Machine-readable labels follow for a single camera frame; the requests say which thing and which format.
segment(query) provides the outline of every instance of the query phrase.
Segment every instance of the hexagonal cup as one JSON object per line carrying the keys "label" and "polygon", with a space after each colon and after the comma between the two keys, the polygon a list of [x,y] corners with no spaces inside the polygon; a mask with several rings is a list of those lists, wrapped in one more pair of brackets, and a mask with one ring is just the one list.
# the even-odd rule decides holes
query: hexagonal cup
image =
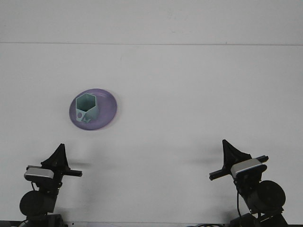
{"label": "hexagonal cup", "polygon": [[96,96],[84,93],[76,98],[77,121],[89,123],[91,120],[97,119],[98,116],[99,108]]}

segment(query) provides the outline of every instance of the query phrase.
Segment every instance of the round plate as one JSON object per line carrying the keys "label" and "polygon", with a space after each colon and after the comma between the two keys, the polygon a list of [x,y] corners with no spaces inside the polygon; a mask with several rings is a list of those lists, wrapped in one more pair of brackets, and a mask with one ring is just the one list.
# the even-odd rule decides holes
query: round plate
{"label": "round plate", "polygon": [[[99,107],[99,116],[95,120],[91,120],[89,123],[79,122],[76,119],[76,98],[83,95],[84,93],[89,93],[97,97],[97,103]],[[84,130],[97,130],[112,121],[117,112],[117,102],[113,95],[108,91],[93,88],[78,94],[71,103],[70,106],[70,119],[77,127]]]}

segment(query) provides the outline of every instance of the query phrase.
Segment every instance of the black cable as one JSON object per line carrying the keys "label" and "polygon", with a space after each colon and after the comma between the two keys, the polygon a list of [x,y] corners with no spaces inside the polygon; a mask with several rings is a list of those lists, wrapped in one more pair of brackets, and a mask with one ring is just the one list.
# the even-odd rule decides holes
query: black cable
{"label": "black cable", "polygon": [[34,187],[34,182],[32,182],[32,187],[33,187],[33,190],[36,191],[36,190],[35,190],[35,187]]}
{"label": "black cable", "polygon": [[239,191],[238,190],[237,190],[237,210],[238,210],[239,217],[242,219],[242,215],[241,215],[240,209],[239,209]]}
{"label": "black cable", "polygon": [[23,223],[26,223],[26,219],[24,220],[24,221],[21,221],[20,223],[19,223],[19,225],[18,225],[18,227],[20,227]]}
{"label": "black cable", "polygon": [[224,227],[220,224],[198,224],[196,226],[187,226],[187,227]]}

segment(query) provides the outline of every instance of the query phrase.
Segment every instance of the purple plate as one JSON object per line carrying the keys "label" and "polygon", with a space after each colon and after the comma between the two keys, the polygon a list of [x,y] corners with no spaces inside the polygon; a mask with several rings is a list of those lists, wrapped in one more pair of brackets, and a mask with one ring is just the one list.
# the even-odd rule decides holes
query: purple plate
{"label": "purple plate", "polygon": [[[83,95],[84,93],[89,93],[97,97],[99,116],[95,120],[91,120],[89,123],[79,122],[76,119],[76,98]],[[77,127],[84,130],[97,130],[112,121],[117,112],[117,102],[113,95],[108,91],[92,88],[78,94],[74,100],[71,102],[70,106],[70,119]]]}

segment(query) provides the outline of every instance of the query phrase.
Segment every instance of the white surface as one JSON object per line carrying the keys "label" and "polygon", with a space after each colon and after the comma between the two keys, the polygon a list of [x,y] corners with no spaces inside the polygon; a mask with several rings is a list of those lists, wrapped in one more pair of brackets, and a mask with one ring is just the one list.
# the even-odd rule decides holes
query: white surface
{"label": "white surface", "polygon": [[2,0],[0,42],[303,44],[301,0]]}
{"label": "white surface", "polygon": [[[270,157],[263,178],[281,184],[285,218],[302,223],[303,47],[1,44],[0,53],[0,219],[23,218],[25,167],[63,142],[83,170],[63,179],[56,211],[66,220],[227,222],[237,216],[232,178],[208,179],[227,139]],[[91,87],[118,102],[99,131],[68,115]]]}
{"label": "white surface", "polygon": [[[263,179],[301,224],[303,47],[207,44],[303,44],[302,23],[302,1],[0,1],[0,219],[24,218],[26,166],[63,142],[83,171],[63,179],[67,221],[229,222],[232,178],[208,179],[227,139],[269,156]],[[118,112],[83,131],[69,105],[93,87]]]}

